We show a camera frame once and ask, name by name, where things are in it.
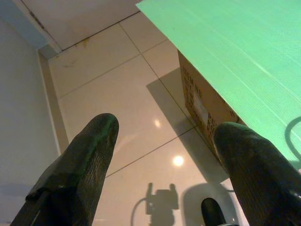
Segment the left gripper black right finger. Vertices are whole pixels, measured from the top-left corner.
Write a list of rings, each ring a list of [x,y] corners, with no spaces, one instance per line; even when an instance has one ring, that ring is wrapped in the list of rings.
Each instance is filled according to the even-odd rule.
[[[223,122],[213,143],[249,225],[301,224],[301,175],[269,140]]]

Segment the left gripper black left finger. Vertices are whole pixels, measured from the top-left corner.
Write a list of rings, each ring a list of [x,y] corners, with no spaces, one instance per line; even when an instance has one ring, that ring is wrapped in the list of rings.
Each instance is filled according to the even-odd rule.
[[[118,133],[115,115],[95,116],[41,174],[11,225],[92,225]]]

